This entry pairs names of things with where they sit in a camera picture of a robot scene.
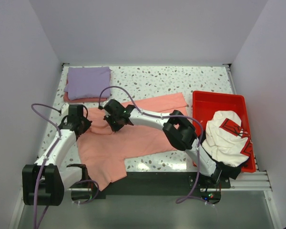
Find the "salmon pink t shirt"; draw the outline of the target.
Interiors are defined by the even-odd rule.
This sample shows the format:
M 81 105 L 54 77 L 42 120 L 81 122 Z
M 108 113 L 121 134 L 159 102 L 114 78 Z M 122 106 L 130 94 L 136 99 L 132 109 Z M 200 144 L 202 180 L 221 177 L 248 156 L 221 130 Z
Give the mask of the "salmon pink t shirt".
M 81 163 L 100 190 L 126 177 L 125 159 L 174 150 L 161 130 L 126 125 L 115 133 L 104 115 L 103 110 L 90 108 L 88 119 L 92 125 L 77 140 Z

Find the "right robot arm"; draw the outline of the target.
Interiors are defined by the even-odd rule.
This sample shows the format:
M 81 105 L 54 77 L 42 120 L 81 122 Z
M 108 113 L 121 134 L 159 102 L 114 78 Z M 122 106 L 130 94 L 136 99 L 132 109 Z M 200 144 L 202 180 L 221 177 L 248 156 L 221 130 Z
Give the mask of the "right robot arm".
M 222 170 L 202 147 L 202 136 L 197 136 L 194 125 L 189 121 L 190 117 L 178 110 L 157 113 L 143 110 L 135 104 L 124 107 L 114 99 L 99 104 L 99 109 L 105 111 L 104 120 L 114 132 L 125 125 L 140 125 L 163 131 L 173 148 L 186 152 L 196 163 L 207 187 L 219 183 Z

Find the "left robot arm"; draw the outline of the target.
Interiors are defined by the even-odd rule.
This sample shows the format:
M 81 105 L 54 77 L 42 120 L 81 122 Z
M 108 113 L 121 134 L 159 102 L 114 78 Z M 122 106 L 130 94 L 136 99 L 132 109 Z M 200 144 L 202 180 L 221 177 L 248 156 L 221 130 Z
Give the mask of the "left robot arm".
M 70 148 L 91 124 L 84 105 L 69 105 L 67 114 L 56 126 L 57 132 L 50 146 L 34 164 L 25 165 L 22 170 L 25 205 L 58 206 L 72 185 L 84 187 L 89 183 L 86 165 L 70 164 L 63 171 L 59 168 Z

